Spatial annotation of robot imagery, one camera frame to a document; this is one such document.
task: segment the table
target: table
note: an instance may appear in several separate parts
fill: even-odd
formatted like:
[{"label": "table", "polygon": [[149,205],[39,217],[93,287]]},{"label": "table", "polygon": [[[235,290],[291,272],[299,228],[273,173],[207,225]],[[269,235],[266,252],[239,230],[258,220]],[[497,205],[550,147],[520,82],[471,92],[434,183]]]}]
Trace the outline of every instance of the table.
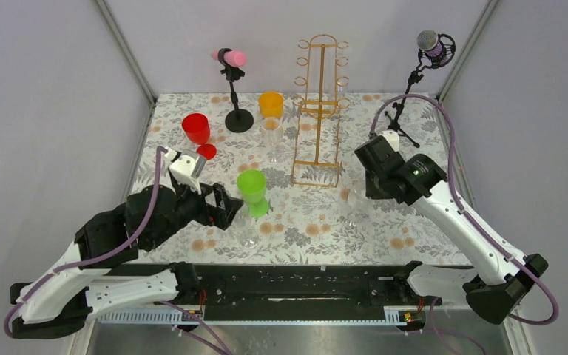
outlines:
[{"label": "table", "polygon": [[[284,95],[284,141],[278,146],[282,158],[277,163],[266,159],[261,145],[260,125],[244,133],[232,133],[224,119],[232,109],[229,94],[162,94],[143,146],[143,154],[133,181],[132,193],[153,183],[155,148],[196,150],[181,128],[182,119],[202,112],[210,122],[210,143],[217,156],[206,164],[200,181],[222,183],[233,197],[240,197],[236,178],[245,169],[259,169],[268,180],[269,213],[254,221],[261,236],[253,249],[245,249],[229,231],[190,223],[157,249],[141,251],[139,263],[250,263],[319,265],[398,265],[420,260],[433,265],[468,265],[467,258],[430,220],[406,205],[388,200],[370,200],[368,218],[357,229],[349,228],[345,216],[350,211],[346,200],[350,188],[364,179],[364,169],[354,150],[366,142],[373,115],[382,102],[396,96],[387,93],[351,93],[351,105],[341,118],[339,160],[342,164],[336,188],[291,184],[291,171],[297,134],[297,117],[291,98]],[[262,117],[259,94],[239,94],[240,107]],[[447,169],[447,154],[432,106],[410,99],[400,118],[402,128],[420,142],[417,149],[402,140],[400,151],[409,158],[423,153]],[[379,127],[388,120],[382,116]],[[316,129],[311,124],[302,130]],[[171,186],[164,169],[161,183]]]}]

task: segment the green cup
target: green cup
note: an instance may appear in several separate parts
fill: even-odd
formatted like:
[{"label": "green cup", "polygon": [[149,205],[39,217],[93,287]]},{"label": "green cup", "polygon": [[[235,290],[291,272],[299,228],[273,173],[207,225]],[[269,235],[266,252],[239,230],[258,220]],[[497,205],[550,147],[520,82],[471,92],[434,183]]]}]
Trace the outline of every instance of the green cup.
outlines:
[{"label": "green cup", "polygon": [[249,213],[252,217],[262,217],[268,212],[266,195],[266,177],[258,170],[246,170],[236,181],[240,195],[249,205]]}]

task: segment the white wall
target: white wall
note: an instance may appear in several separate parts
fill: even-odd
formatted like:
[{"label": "white wall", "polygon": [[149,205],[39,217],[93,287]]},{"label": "white wall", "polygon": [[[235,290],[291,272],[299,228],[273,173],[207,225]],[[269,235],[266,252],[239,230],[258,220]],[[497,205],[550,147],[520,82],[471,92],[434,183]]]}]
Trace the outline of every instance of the white wall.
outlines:
[{"label": "white wall", "polygon": [[[329,33],[351,45],[350,91],[398,92],[416,67],[416,37],[434,29],[459,49],[486,0],[109,0],[127,42],[156,93],[225,92],[210,52],[246,52],[239,92],[300,91],[300,39]],[[438,92],[449,68],[427,71],[414,91]]]},{"label": "white wall", "polygon": [[6,338],[9,287],[120,203],[147,111],[93,1],[0,1],[0,355],[59,354]]},{"label": "white wall", "polygon": [[[480,212],[550,263],[561,316],[529,327],[538,354],[568,354],[568,1],[503,1],[445,104]],[[522,303],[550,314],[538,288]]]}]

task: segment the orange cup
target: orange cup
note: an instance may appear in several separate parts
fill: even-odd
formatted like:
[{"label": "orange cup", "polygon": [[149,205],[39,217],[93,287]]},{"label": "orange cup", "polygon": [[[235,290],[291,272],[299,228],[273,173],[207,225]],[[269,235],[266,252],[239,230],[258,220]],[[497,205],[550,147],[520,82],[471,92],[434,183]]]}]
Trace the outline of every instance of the orange cup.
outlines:
[{"label": "orange cup", "polygon": [[267,91],[258,98],[260,114],[265,117],[282,118],[284,110],[284,97],[278,92]]}]

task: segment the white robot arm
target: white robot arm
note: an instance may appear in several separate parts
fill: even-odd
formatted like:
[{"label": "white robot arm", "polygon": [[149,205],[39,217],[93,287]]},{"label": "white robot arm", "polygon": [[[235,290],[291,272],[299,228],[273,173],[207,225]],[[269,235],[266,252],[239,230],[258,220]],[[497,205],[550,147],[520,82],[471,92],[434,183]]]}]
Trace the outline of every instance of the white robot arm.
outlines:
[{"label": "white robot arm", "polygon": [[[34,283],[17,283],[10,288],[12,304],[20,317],[12,321],[12,336],[51,339],[70,334],[102,314],[161,300],[180,299],[181,289],[190,289],[197,277],[185,263],[173,263],[166,270],[125,282],[95,283],[113,268],[136,260],[138,250],[150,251],[164,243],[191,221],[226,229],[243,205],[227,195],[220,184],[199,183],[206,159],[194,152],[166,149],[169,174],[175,191],[160,186],[152,216],[138,239],[114,256],[103,258],[126,242],[141,224],[151,200],[151,186],[130,195],[112,211],[101,212],[76,234],[66,252]],[[216,206],[206,202],[214,192]],[[96,263],[75,266],[101,257]],[[66,264],[75,267],[58,269]]]},{"label": "white robot arm", "polygon": [[533,281],[512,260],[494,248],[465,217],[477,223],[537,277],[547,268],[539,254],[527,256],[502,238],[464,200],[456,204],[447,175],[426,155],[404,161],[398,153],[399,136],[384,131],[356,149],[366,169],[366,193],[372,199],[394,199],[430,218],[464,253],[473,268],[455,269],[418,265],[408,274],[408,285],[419,296],[441,297],[445,302],[464,303],[482,318],[499,324]]}]

